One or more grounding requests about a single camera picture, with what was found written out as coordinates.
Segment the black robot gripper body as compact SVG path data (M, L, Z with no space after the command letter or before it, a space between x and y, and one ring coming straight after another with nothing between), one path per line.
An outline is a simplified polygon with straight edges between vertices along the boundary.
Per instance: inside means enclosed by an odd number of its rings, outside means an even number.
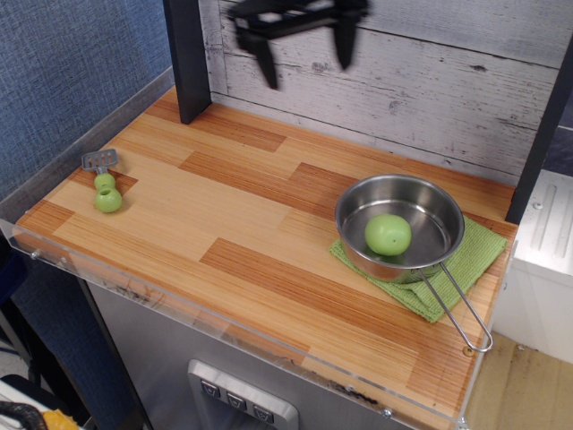
M321 27L346 35L355 32L368 10L368 1L242 1L227 16L238 31L259 36L290 36Z

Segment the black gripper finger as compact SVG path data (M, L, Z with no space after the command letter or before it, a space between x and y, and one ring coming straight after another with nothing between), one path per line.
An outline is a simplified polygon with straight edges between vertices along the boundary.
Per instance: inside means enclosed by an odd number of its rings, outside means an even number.
M352 64L356 26L357 20L354 17L343 17L333 25L336 54L343 70Z
M254 56L268 86L277 90L278 77L268 40L256 34L241 32L237 35L237 41L241 49Z

